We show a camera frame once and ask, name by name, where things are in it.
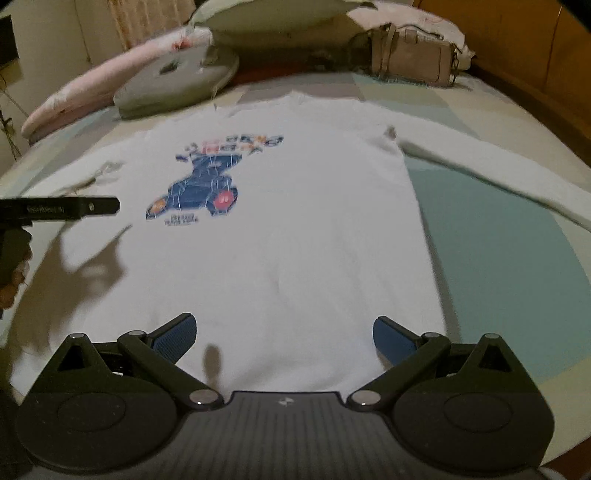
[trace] pink pillow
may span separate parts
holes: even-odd
[[[87,104],[72,110],[66,110],[53,117],[50,121],[38,127],[29,137],[29,145],[33,145],[47,135],[52,134],[66,125],[74,123],[83,116],[102,110],[110,105],[113,105],[113,95],[103,95],[94,100],[88,101]]]
[[[210,39],[211,32],[207,28],[182,27],[107,60],[51,95],[27,118],[21,128],[21,135],[29,138],[57,117],[65,119],[65,113],[71,122],[87,115],[89,111],[83,113],[86,105],[105,96],[110,96],[112,102],[115,92],[148,63],[175,50],[208,44]],[[80,116],[75,118],[73,112],[78,112]]]

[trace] curtain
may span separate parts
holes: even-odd
[[[195,10],[194,0],[108,0],[124,49],[180,27]]]

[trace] black monitor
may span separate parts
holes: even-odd
[[[0,18],[0,69],[18,58],[17,43],[14,40],[12,19]]]

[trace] black handheld device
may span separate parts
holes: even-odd
[[[0,286],[10,283],[11,274],[27,253],[31,234],[22,227],[33,222],[73,221],[90,215],[114,215],[119,211],[115,197],[43,197],[0,200]]]
[[[457,344],[380,317],[374,344],[393,367],[345,401],[237,391],[228,402],[175,366],[196,335],[184,313],[111,343],[65,338],[18,408],[18,478],[547,478],[553,415],[499,335]]]

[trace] metal pivot screw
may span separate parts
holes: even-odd
[[[213,390],[204,388],[203,390],[195,390],[189,395],[189,400],[197,405],[211,405],[217,399],[219,395]]]
[[[381,399],[380,394],[373,390],[357,390],[357,392],[351,395],[351,400],[362,407],[375,405]]]

